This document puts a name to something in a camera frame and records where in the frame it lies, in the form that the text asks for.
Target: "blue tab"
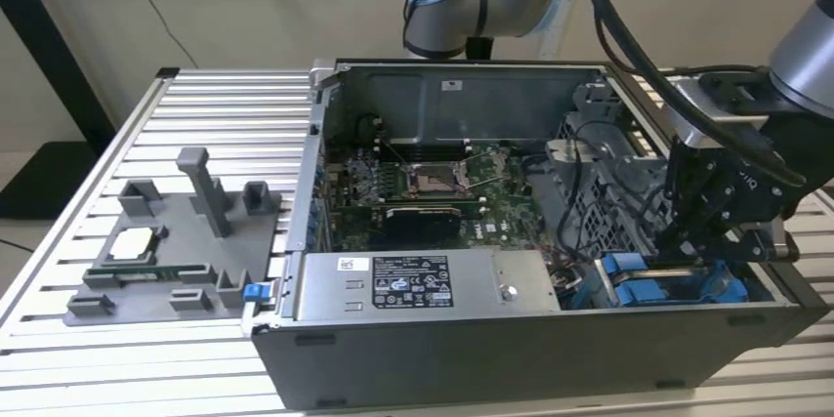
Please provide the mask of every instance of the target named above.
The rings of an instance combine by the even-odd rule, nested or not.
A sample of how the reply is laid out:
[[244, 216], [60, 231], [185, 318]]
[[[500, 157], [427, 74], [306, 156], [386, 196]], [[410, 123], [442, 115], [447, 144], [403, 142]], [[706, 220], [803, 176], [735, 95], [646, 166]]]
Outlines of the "blue tab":
[[272, 288], [267, 284], [251, 283], [244, 287], [244, 302], [263, 303], [270, 300]]
[[260, 294], [263, 292], [263, 285], [259, 283], [251, 283], [244, 287], [244, 302], [259, 302]]
[[623, 282], [615, 288], [615, 291], [620, 304], [624, 307], [650, 302], [662, 302], [667, 299], [656, 280], [648, 278]]
[[604, 267], [604, 271], [608, 275], [619, 270], [612, 254], [608, 254], [604, 258], [602, 258], [602, 267]]
[[611, 253], [620, 271], [644, 271], [648, 269], [639, 253]]

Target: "metal slotted table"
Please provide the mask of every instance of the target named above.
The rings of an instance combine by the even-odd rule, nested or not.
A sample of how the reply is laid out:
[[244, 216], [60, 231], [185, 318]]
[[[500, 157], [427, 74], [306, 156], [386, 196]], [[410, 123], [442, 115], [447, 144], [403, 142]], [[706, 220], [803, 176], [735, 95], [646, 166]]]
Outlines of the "metal slotted table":
[[[659, 103], [659, 97], [639, 83]], [[282, 192], [282, 253], [310, 113], [306, 71], [181, 71], [157, 78], [0, 301], [0, 415], [287, 415], [236, 319], [67, 327], [61, 316], [121, 212], [127, 179], [191, 190], [181, 146], [205, 146], [227, 189], [256, 177]], [[834, 305], [834, 201], [818, 192], [789, 222], [797, 266]], [[695, 390], [367, 412], [387, 416], [834, 414], [834, 313], [789, 345], [743, 354]]]

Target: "wall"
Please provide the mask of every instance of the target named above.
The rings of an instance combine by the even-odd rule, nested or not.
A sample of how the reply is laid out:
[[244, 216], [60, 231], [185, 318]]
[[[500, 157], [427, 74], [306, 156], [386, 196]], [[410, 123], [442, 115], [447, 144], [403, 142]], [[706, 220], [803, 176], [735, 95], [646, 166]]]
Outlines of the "wall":
[[0, 12], [0, 151], [79, 141], [81, 132]]
[[[659, 64], [762, 63], [811, 0], [614, 0]], [[307, 67], [316, 57], [403, 56], [403, 0], [155, 0], [200, 67]], [[99, 97], [128, 115], [160, 66], [189, 66], [147, 0], [44, 0]], [[536, 37], [496, 43], [536, 57]], [[556, 57], [603, 59], [587, 0]]]
[[[813, 0], [612, 0], [658, 65], [766, 63]], [[578, 0], [558, 58], [603, 59], [591, 8]]]
[[[200, 67], [308, 67], [398, 58], [403, 0], [153, 0]], [[124, 118], [160, 66], [189, 66], [147, 0], [44, 0], [101, 100]], [[534, 58], [538, 38], [496, 44]]]

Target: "gray plastic peg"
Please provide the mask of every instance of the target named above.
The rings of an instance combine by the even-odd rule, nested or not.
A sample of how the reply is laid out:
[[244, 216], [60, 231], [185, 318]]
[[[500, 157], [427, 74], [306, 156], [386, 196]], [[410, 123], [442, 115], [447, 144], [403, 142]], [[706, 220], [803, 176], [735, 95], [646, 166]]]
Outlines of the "gray plastic peg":
[[196, 200], [203, 207], [203, 214], [215, 237], [223, 238], [232, 232], [225, 218], [225, 194], [215, 190], [211, 175], [205, 169], [208, 151], [201, 146], [185, 147], [177, 156], [177, 168], [185, 173], [195, 185]]

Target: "blue latch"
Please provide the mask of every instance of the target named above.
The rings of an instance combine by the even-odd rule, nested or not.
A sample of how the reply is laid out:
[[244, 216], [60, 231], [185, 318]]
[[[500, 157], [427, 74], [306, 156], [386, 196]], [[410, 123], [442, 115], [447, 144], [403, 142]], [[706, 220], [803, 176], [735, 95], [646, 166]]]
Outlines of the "blue latch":
[[602, 265], [608, 275], [623, 271], [644, 271], [648, 265], [639, 253], [610, 253], [602, 258]]
[[244, 302], [255, 302], [260, 304], [270, 300], [271, 294], [272, 288], [268, 283], [251, 283], [244, 287]]

